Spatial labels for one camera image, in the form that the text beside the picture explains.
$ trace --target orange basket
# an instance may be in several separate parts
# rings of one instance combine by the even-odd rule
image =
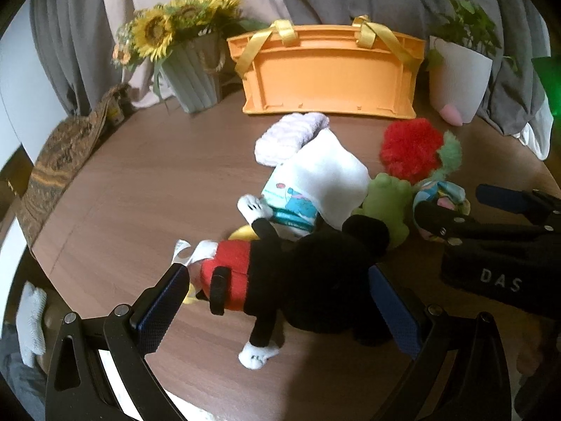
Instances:
[[[275,27],[277,22],[289,25],[288,39],[287,26]],[[402,33],[393,33],[392,38],[386,27],[368,24],[385,29],[388,41],[374,35],[370,47],[368,41],[361,42],[368,32],[361,24],[292,27],[287,20],[277,22],[271,29],[228,39],[243,78],[243,112],[416,116],[412,103],[425,53],[423,40]],[[246,48],[254,52],[245,52]],[[245,71],[239,69],[241,63]]]

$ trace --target brown tabletop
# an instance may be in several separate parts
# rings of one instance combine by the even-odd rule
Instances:
[[[417,95],[417,114],[446,129],[423,94]],[[197,116],[185,114],[173,100],[139,111],[76,177],[33,251],[83,318],[133,303],[166,271],[177,239],[221,239],[245,224],[236,202],[240,195],[259,194],[272,172],[256,163],[254,146],[278,117],[246,116],[243,102],[238,92]],[[390,122],[338,116],[331,126],[374,177]],[[451,181],[466,189],[475,218],[521,221],[478,204],[479,183],[560,195],[544,164],[517,140],[478,118],[453,132],[462,142],[464,164]],[[438,277],[441,249],[412,230],[386,260],[425,303],[437,302],[454,315],[492,312],[514,377],[526,315],[444,285]],[[213,316],[204,302],[182,306],[147,361],[167,390],[228,421],[370,419],[408,365],[394,343],[367,348],[348,334],[320,336],[285,325],[280,355],[250,371],[237,354],[252,324],[242,313]]]

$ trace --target orange plastic crate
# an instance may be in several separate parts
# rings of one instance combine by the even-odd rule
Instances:
[[[411,119],[416,72],[412,73],[377,37],[372,49],[357,47],[358,27],[294,26],[298,43],[283,46],[273,33],[243,79],[246,114],[325,112]],[[422,61],[425,41],[395,33]],[[237,61],[253,33],[228,39]]]

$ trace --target gray fabric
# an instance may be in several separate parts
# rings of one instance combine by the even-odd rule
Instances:
[[[0,373],[30,416],[44,421],[47,377],[40,369],[22,362],[16,327],[7,323],[0,340]]]
[[[68,115],[89,115],[121,81],[103,0],[31,0],[38,56]]]
[[[493,59],[490,87],[478,115],[503,134],[522,130],[543,103],[543,88],[531,59],[543,56],[547,40],[541,18],[529,0],[472,0],[480,4],[497,24],[497,35],[521,67],[515,75],[503,61],[503,52]],[[392,30],[428,40],[431,27],[440,22],[436,14],[451,10],[448,0],[284,0],[293,22],[349,24],[353,17],[368,14]]]

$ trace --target white lettering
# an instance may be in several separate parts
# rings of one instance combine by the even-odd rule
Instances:
[[[489,269],[483,269],[483,272],[481,273],[481,281],[483,283],[489,283],[491,281],[491,277],[493,274],[491,274],[491,271]]]
[[[501,274],[500,277],[496,280],[495,286],[501,285],[504,288],[504,274]]]
[[[511,291],[514,293],[520,291],[520,283],[522,283],[522,280],[520,280],[520,278],[515,278],[514,280],[512,280],[512,284],[514,286],[511,287]]]

